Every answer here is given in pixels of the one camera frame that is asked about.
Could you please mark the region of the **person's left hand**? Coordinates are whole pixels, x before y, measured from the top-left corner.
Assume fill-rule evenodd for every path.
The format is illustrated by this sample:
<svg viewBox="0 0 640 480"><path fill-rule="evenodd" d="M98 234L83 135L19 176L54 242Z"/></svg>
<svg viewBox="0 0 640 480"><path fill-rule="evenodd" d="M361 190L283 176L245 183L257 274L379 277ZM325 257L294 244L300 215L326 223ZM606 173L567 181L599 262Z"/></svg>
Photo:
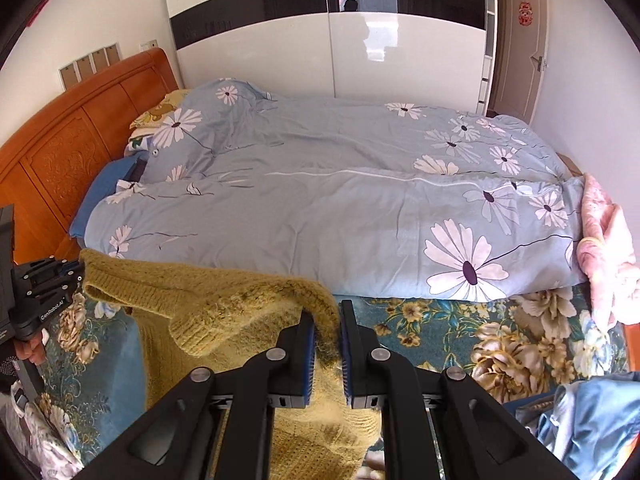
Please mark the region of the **person's left hand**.
<svg viewBox="0 0 640 480"><path fill-rule="evenodd" d="M43 330L38 330L28 341L14 340L16 356L22 361L40 365L46 360L46 348L43 343Z"/></svg>

